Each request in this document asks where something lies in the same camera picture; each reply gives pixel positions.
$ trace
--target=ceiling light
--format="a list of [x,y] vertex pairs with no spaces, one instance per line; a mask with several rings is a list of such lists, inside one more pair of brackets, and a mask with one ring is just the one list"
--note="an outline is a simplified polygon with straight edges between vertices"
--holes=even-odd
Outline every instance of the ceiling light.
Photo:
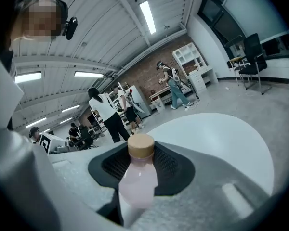
[[67,119],[67,120],[64,120],[64,121],[60,122],[59,124],[65,123],[65,122],[67,122],[67,121],[69,121],[69,120],[71,120],[71,119],[73,119],[73,118],[71,117],[71,118],[69,118],[69,119]]
[[35,80],[35,79],[41,79],[42,78],[42,73],[41,72],[35,72],[35,73],[30,73],[30,74],[23,74],[23,75],[17,75],[15,77],[15,83],[22,83],[30,80]]
[[35,121],[35,122],[33,122],[33,123],[27,125],[26,128],[29,128],[29,127],[31,127],[31,126],[33,126],[33,125],[35,125],[35,124],[37,124],[37,123],[39,123],[39,122],[41,122],[41,121],[45,121],[45,120],[46,120],[46,117],[44,117],[44,118],[41,119],[41,120]]
[[72,110],[72,109],[76,109],[76,108],[78,108],[80,105],[76,105],[76,106],[74,106],[74,107],[71,107],[71,108],[68,108],[68,109],[65,109],[65,110],[63,110],[62,112],[65,112],[65,111],[68,111],[68,110]]
[[149,3],[147,1],[145,1],[141,4],[139,4],[139,6],[140,6],[140,8],[144,14],[144,18],[146,20],[146,23],[148,24],[150,33],[151,34],[155,33],[156,29],[155,29],[155,25],[154,25],[154,21],[153,21],[153,17],[152,17]]
[[74,74],[75,77],[93,77],[93,78],[102,78],[103,74],[97,74],[97,73],[89,73],[89,72],[79,72],[76,71]]

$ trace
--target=white shirt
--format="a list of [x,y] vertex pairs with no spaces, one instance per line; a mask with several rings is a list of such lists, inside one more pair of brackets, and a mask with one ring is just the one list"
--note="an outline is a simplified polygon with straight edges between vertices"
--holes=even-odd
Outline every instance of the white shirt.
[[91,98],[89,100],[89,105],[91,106],[92,110],[97,110],[98,113],[100,114],[100,117],[103,119],[105,122],[107,119],[109,119],[116,111],[113,109],[109,102],[107,97],[104,94],[99,95],[101,99],[103,100],[102,103],[99,101],[95,100],[94,98]]
[[122,109],[123,109],[123,107],[124,107],[124,106],[123,106],[123,99],[122,99],[122,96],[124,96],[125,99],[126,99],[125,107],[127,107],[127,108],[131,107],[131,105],[130,105],[128,99],[127,99],[127,97],[125,96],[124,91],[121,90],[121,89],[119,89],[119,90],[118,90],[118,98],[119,98],[119,103],[120,103]]

